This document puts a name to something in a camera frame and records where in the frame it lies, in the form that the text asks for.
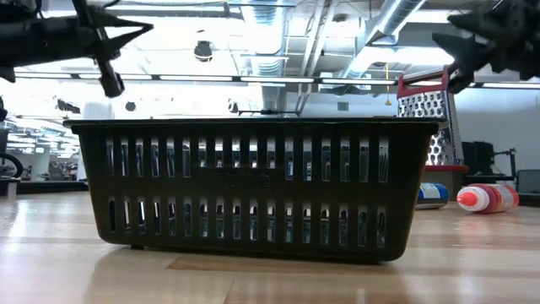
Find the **fluorescent light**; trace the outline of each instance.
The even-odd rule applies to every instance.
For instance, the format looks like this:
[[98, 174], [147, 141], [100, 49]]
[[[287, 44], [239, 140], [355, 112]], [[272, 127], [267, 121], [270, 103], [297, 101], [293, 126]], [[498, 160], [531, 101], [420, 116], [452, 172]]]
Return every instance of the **fluorescent light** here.
[[230, 76], [180, 76], [180, 75], [161, 75], [162, 80], [177, 81], [233, 81]]
[[125, 80], [152, 80], [152, 75], [146, 74], [121, 74], [120, 76]]
[[540, 89], [540, 84], [532, 83], [485, 83], [484, 88], [491, 89]]
[[290, 78], [290, 77], [241, 77], [241, 81], [246, 82], [275, 82], [275, 83], [302, 83], [302, 84], [310, 84], [314, 82], [314, 79], [307, 79], [307, 78]]
[[323, 84], [367, 84], [367, 85], [390, 85], [394, 80], [385, 79], [323, 79]]
[[34, 148], [35, 144], [8, 143], [8, 148]]
[[[88, 74], [79, 74], [81, 79], [99, 79], [101, 77], [100, 73], [88, 73]], [[125, 80], [152, 80], [152, 75], [147, 74], [121, 74], [120, 77]]]
[[79, 74], [78, 75], [81, 79], [99, 79], [101, 77], [101, 74], [92, 73], [92, 74]]
[[15, 73], [15, 77], [28, 78], [28, 79], [70, 79], [71, 75], [67, 73]]

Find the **white wall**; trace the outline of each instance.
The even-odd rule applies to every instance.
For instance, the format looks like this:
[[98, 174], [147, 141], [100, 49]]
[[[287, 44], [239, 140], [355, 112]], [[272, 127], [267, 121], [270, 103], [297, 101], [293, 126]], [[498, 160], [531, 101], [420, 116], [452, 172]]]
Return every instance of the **white wall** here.
[[[455, 96], [462, 141], [485, 141], [495, 151], [515, 148], [516, 169], [540, 169], [540, 92], [535, 90], [467, 89]], [[386, 106], [386, 95], [311, 95], [303, 117], [371, 117], [397, 113], [396, 96]], [[337, 102], [349, 102], [349, 111], [338, 111]], [[296, 94], [288, 95], [293, 110]], [[496, 156], [495, 165], [510, 175], [510, 158]]]

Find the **bottle cap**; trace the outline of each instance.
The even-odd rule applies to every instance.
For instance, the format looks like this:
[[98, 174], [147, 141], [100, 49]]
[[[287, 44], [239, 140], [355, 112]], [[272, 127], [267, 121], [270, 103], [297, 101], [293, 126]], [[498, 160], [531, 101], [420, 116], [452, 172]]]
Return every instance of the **bottle cap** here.
[[478, 203], [478, 198], [474, 193], [464, 193], [457, 197], [457, 202], [459, 204], [472, 207]]

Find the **basket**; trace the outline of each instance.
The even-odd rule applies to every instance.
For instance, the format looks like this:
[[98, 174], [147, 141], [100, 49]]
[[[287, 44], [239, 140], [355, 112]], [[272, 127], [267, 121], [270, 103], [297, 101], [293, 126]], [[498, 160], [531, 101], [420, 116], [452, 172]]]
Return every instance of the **basket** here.
[[399, 258], [436, 118], [69, 121], [109, 243]]

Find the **desk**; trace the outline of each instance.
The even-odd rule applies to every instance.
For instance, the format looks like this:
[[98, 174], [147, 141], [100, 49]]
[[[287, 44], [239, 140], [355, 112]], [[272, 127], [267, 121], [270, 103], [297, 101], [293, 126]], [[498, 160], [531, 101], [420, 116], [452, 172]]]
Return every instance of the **desk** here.
[[97, 236], [88, 193], [0, 203], [1, 303], [540, 303], [540, 209], [418, 211], [384, 266], [133, 251]]

